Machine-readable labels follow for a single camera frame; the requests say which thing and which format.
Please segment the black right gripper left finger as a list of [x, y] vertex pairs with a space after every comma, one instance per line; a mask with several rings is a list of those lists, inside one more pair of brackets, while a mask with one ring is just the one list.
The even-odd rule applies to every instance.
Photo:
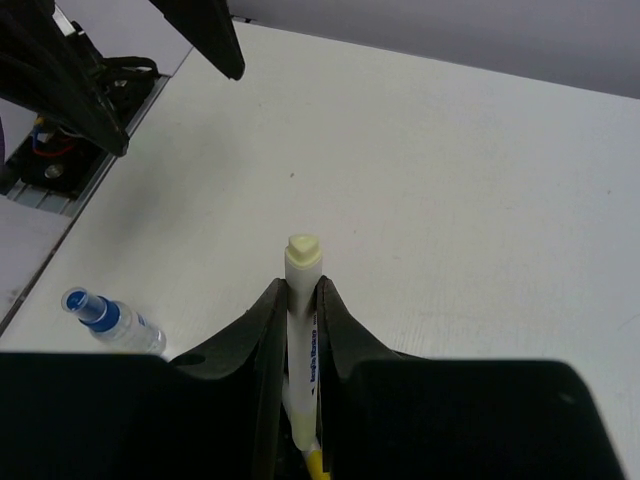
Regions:
[[186, 394], [187, 465], [219, 479], [272, 479], [286, 353], [285, 282], [171, 365], [196, 380]]

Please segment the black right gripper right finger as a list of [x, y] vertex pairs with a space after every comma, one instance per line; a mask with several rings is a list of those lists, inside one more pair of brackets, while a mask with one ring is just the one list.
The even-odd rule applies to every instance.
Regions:
[[334, 282], [318, 281], [315, 300], [319, 326], [320, 430], [323, 466], [336, 475], [349, 463], [350, 437], [359, 426], [358, 392], [349, 381], [354, 369], [368, 361], [417, 360], [419, 356], [393, 350], [373, 335], [348, 310]]

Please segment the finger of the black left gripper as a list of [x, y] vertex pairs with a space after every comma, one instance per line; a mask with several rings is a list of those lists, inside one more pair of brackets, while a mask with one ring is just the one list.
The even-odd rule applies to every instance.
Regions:
[[151, 0], [164, 18], [218, 71], [240, 80], [245, 61], [225, 0]]

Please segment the pale yellow capped white marker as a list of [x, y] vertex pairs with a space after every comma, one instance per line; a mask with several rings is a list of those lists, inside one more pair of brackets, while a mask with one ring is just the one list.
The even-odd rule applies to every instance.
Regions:
[[322, 276], [319, 238], [296, 234], [285, 248], [288, 398], [292, 438], [301, 451], [316, 438], [319, 338], [316, 286]]

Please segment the small blue capped bottle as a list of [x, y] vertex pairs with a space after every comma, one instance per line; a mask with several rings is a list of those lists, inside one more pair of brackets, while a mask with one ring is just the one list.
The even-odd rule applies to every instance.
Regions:
[[96, 340], [118, 352], [161, 355], [165, 351], [162, 330], [120, 301], [75, 287], [62, 296], [61, 306]]

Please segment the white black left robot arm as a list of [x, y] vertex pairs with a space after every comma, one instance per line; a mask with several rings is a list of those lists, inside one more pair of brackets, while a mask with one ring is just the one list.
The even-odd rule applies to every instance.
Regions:
[[[154, 1], [154, 7], [229, 79], [245, 71], [225, 1]], [[54, 20], [53, 1], [1, 3], [1, 98], [62, 124], [107, 152], [123, 156], [129, 136], [91, 69]]]

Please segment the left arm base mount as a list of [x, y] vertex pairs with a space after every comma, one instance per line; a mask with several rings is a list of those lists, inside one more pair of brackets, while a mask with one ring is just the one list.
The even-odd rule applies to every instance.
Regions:
[[[169, 77], [116, 80], [107, 97], [132, 135]], [[1, 166], [1, 195], [36, 209], [61, 213], [97, 182], [114, 156], [75, 133], [28, 136]]]

